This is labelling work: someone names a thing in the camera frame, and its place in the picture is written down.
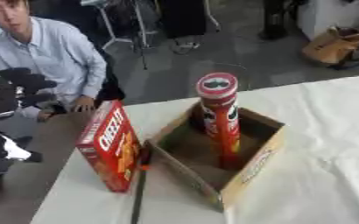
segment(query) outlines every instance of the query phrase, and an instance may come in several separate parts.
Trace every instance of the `cardboard box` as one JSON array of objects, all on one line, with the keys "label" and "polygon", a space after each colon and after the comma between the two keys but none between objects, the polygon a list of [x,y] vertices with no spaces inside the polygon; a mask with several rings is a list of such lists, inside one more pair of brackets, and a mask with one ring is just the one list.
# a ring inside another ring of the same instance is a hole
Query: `cardboard box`
[{"label": "cardboard box", "polygon": [[218,167],[215,143],[203,130],[199,111],[197,104],[147,140],[146,146],[162,156],[176,176],[223,211],[282,144],[284,124],[240,108],[243,168],[226,171]]},{"label": "cardboard box", "polygon": [[105,101],[76,147],[111,191],[128,190],[141,147],[121,102]]}]

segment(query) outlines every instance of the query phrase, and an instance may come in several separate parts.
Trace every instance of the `young man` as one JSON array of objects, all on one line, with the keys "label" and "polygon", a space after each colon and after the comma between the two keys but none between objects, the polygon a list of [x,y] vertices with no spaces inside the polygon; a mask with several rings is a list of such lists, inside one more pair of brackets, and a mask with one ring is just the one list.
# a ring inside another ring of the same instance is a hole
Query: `young man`
[{"label": "young man", "polygon": [[[94,109],[106,77],[106,62],[86,36],[70,24],[30,17],[27,0],[0,0],[0,70],[28,67],[58,86],[46,89],[66,110]],[[22,115],[38,121],[53,112],[25,108]]]}]

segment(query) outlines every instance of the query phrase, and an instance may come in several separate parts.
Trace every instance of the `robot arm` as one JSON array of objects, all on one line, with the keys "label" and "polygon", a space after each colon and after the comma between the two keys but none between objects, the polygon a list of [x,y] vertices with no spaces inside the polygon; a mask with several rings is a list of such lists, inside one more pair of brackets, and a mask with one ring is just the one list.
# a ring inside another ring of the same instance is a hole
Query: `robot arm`
[{"label": "robot arm", "polygon": [[[56,83],[45,80],[41,74],[31,74],[28,68],[12,68],[0,71],[0,119],[13,115],[20,108],[50,101],[51,94],[37,94],[40,89],[54,88]],[[20,145],[0,132],[0,158],[24,162],[42,162],[42,155],[22,149]]]}]

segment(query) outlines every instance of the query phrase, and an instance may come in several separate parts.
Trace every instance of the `pringles can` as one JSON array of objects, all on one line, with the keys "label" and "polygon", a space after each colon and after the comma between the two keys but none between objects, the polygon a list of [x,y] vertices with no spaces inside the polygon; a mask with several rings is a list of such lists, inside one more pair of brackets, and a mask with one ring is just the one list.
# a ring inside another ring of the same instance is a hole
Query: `pringles can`
[{"label": "pringles can", "polygon": [[210,73],[197,83],[207,134],[216,141],[222,169],[240,168],[240,130],[236,91],[238,80],[230,73]]}]

